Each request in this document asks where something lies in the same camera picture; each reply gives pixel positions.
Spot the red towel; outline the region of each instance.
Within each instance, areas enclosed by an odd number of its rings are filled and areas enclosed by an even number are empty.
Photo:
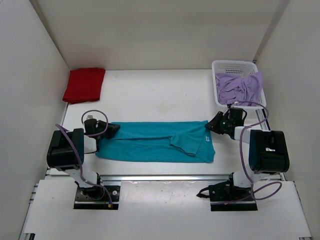
[[[62,100],[70,104],[98,101],[105,72],[103,68],[97,67],[70,71]]]

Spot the white table surface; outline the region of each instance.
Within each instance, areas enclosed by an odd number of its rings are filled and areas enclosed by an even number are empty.
[[[211,212],[198,198],[206,181],[121,183],[119,210],[73,209],[77,185],[71,178],[41,180],[25,233],[34,240],[298,240],[310,237],[293,182],[282,182],[258,211]],[[258,182],[259,188],[266,182]],[[277,186],[257,193],[258,198]]]
[[[211,69],[106,71],[100,101],[69,104],[63,126],[83,128],[81,116],[101,110],[110,122],[210,121],[220,110],[214,98]],[[93,113],[103,120],[100,113]],[[249,114],[245,124],[258,121]],[[85,161],[100,175],[220,175],[241,169],[239,142],[228,135],[211,134],[213,163],[127,162],[87,154]],[[249,147],[244,144],[244,156]],[[56,169],[51,175],[63,175]]]

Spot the white laundry basket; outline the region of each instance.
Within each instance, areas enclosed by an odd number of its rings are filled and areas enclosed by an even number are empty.
[[[217,84],[216,84],[216,74],[217,73],[236,74],[236,75],[240,75],[241,77],[247,77],[250,74],[254,74],[256,72],[258,72],[258,69],[257,69],[257,66],[253,62],[232,61],[232,60],[216,60],[216,61],[214,61],[212,63],[212,77],[213,77],[215,103],[219,107],[227,108],[227,105],[221,104],[218,101]],[[259,103],[262,104],[263,106],[267,105],[263,88],[261,89]],[[237,106],[237,108],[242,108],[242,109],[249,110],[249,111],[262,109],[261,106]]]

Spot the teal towel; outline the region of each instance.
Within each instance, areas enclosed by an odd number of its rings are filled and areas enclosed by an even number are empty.
[[[212,163],[215,150],[206,123],[113,122],[120,130],[101,141],[96,155],[130,162]]]

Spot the lavender shirt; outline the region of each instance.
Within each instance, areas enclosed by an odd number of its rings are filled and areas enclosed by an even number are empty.
[[[235,101],[259,102],[264,77],[261,71],[247,77],[231,73],[215,75],[217,98],[220,104],[233,104]],[[255,106],[252,103],[239,103],[241,106]]]

